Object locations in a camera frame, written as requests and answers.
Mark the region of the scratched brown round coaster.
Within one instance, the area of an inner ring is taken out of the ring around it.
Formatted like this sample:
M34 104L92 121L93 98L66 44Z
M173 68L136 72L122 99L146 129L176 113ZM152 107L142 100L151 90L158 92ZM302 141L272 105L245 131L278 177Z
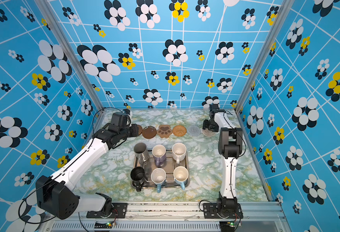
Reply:
M157 129L153 126L147 126L145 128L143 128L142 130L142 136L145 139L152 139L154 137L156 137L157 135Z

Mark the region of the grey woven round coaster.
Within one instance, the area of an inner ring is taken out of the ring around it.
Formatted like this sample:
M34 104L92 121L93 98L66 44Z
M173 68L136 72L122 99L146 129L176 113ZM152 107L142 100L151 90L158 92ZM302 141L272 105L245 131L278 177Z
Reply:
M197 125L190 125L187 127L187 133L192 137L201 135L201 129Z

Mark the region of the stainless steel cup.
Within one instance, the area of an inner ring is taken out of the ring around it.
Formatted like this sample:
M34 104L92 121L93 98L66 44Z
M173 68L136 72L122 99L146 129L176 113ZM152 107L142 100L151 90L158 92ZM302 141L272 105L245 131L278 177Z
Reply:
M149 161L150 155L145 143L137 143L133 150L140 164L145 164Z

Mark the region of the paw print cork coaster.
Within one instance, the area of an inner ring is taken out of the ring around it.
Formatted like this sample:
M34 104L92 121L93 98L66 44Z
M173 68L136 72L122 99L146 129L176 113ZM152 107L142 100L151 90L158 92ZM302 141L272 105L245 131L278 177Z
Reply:
M159 125L157 135L160 138L169 138L172 135L172 129L170 125Z

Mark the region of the rattan wicker round coaster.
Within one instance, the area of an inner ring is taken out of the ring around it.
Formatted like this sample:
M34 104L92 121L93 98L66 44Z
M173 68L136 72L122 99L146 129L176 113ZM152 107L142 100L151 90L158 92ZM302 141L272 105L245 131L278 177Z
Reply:
M187 134L187 129L183 125L176 125L172 129L172 133L177 137L183 137Z

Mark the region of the white ceramic mug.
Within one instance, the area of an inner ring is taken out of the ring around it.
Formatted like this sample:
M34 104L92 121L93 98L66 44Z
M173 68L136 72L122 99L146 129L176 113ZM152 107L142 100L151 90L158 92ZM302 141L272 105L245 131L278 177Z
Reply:
M177 164L183 161L187 154L187 148L183 143L176 143L172 146L172 157Z

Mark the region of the black mug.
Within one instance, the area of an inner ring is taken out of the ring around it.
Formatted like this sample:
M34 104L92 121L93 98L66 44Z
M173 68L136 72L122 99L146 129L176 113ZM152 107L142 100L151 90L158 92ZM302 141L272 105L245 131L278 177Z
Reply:
M145 170L142 167L135 167L130 173L130 178L132 180L133 186L136 188L137 192L142 190L143 184L146 182Z

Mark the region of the blue handled cream mug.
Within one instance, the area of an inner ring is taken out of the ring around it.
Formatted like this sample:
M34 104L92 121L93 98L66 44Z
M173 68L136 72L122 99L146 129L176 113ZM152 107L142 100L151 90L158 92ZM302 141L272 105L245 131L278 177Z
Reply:
M189 178L188 170L183 166L178 166L174 169L173 175L175 183L180 185L182 190L185 190Z

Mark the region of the plain brown round coaster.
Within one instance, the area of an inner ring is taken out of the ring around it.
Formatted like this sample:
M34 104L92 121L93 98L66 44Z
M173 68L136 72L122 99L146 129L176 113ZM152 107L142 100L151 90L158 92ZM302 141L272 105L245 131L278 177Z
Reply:
M138 135L141 135L142 134L142 126L137 125L137 129L138 129Z

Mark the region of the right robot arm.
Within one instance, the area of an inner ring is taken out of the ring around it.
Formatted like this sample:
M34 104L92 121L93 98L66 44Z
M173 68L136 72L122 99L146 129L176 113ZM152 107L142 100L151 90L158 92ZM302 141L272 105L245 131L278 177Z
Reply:
M223 174L216 203L218 214L222 218L232 214L243 218L236 194L237 162L243 155L242 128L234 126L227 117L227 112L213 103L209 107L209 119L203 122L203 129L219 133L218 152L222 156Z

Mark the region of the metal serving tray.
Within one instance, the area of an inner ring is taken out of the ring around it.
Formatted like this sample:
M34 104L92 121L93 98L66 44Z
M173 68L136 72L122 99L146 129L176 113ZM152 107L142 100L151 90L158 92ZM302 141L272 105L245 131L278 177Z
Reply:
M137 191L141 191L144 188L155 188L158 192L162 188L182 188L184 189L190 184L190 174L186 173L187 179L184 182L179 180L182 177L180 171L181 167L189 170L188 157L186 156L184 160L180 161L178 164L172 157L172 151L168 149L166 151L166 159L159 167L156 167L156 162L154 157L151 157L146 163L140 163L138 158L134 159L134 168L139 167L139 170L145 171L144 177L140 182L140 186L136 186L138 183L135 180L131 181L133 188Z

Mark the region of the light blue mug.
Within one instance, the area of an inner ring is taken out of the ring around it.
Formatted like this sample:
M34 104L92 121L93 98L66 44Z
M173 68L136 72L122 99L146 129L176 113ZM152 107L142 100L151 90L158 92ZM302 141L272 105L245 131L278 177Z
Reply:
M156 168L151 173L151 181L156 185L157 192L160 193L163 184L166 182L166 171L162 168Z

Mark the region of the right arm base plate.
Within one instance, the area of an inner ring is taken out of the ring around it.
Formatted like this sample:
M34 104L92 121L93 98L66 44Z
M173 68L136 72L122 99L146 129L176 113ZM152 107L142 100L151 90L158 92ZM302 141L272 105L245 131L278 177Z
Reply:
M241 205L237 203L235 209L219 209L216 203L203 203L201 209L203 210L205 219L243 219Z

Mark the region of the aluminium corner post right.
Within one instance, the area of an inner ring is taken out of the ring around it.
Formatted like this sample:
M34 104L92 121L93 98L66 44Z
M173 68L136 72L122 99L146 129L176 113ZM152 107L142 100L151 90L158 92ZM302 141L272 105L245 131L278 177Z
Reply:
M277 19L275 19L275 22L273 24L273 26L271 27L268 35L267 35L267 38L259 52L259 55L256 59L256 62L253 66L253 70L252 70L252 73L249 75L249 78L247 79L247 82L244 86L244 89L243 91L241 92L241 95L240 95L240 98L238 100L238 103L237 103L237 107L235 108L235 111L238 113L239 110L243 107L248 95L249 95L249 92L250 92L250 88L252 86L252 84L254 83L254 81L256 80L256 78L258 77L259 75L259 71L261 70L266 58L267 58L267 55L268 55L268 52L271 48L271 46L273 45L273 43L275 42L275 39L276 37L278 36L287 16L288 16L288 13L290 12L290 9L292 7L294 3L294 0L285 0L282 2L282 5L279 9L279 13L278 13L278 17Z

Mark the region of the aluminium corner post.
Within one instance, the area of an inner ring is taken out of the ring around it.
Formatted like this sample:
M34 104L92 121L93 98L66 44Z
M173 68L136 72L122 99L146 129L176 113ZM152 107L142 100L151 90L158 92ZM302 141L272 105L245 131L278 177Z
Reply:
M294 3L294 0L285 0L282 2L282 5L279 9L279 13L278 13L278 17L277 19L275 19L275 22L273 24L273 26L271 27L268 35L267 35L267 38L259 52L259 55L256 59L256 62L253 66L253 70L252 70L252 73L249 75L249 78L247 79L247 82L244 86L244 89L243 91L241 92L241 95L240 95L240 98L238 100L238 103L237 103L237 107L235 108L235 111L238 113L239 110L243 107L248 95L249 95L249 92L250 92L250 88L252 86L252 84L254 83L254 81L256 80L256 78L258 77L259 75L259 71L261 70L266 58L267 58L267 55L268 55L268 52L271 48L271 46L273 45L273 43L275 42L275 39L276 37L278 36L287 16L288 16L288 13L290 12L290 9L292 7Z
M45 17L48 25L51 27L51 31L58 41L59 45L62 47L65 52L67 58L69 59L72 68L76 71L76 75L79 77L83 87L86 89L89 94L92 102L95 104L98 110L103 109L103 105L99 100L97 94L92 89L91 83L80 65L77 57L75 56L75 49L72 49L68 39L66 37L66 33L63 31L61 25L58 23L56 15L52 12L52 8L47 1L35 1L38 6L41 14Z

